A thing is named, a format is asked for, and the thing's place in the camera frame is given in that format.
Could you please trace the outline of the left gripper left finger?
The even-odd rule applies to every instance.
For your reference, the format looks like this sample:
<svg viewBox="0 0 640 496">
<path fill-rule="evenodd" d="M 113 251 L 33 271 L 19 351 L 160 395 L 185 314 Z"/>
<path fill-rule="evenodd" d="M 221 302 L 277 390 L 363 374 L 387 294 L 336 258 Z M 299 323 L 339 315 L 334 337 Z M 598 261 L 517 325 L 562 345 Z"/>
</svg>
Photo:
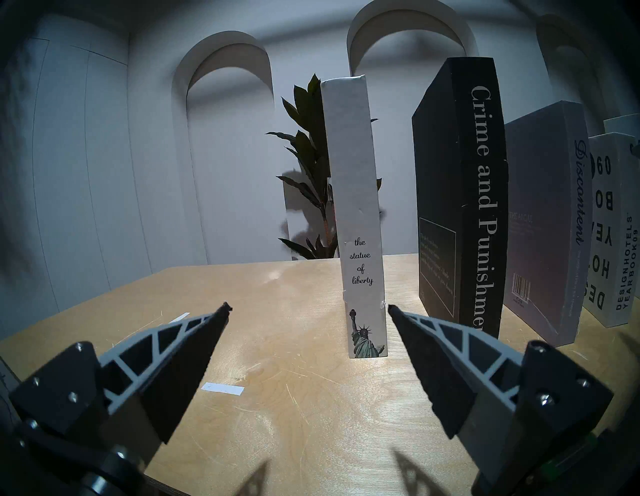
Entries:
<svg viewBox="0 0 640 496">
<path fill-rule="evenodd" d="M 97 356 L 72 343 L 10 394 L 27 427 L 85 452 L 121 446 L 148 465 L 180 424 L 229 322 L 213 313 L 149 328 Z"/>
</svg>

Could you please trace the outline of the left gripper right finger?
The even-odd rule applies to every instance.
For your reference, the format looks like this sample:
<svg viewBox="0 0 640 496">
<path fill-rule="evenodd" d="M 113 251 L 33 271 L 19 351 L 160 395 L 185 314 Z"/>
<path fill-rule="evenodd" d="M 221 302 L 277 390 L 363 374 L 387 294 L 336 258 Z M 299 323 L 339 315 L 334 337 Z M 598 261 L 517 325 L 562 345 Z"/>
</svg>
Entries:
<svg viewBox="0 0 640 496">
<path fill-rule="evenodd" d="M 597 446 L 614 393 L 555 347 L 520 353 L 469 326 L 388 314 L 445 434 L 478 468 L 472 494 L 534 494 Z"/>
</svg>

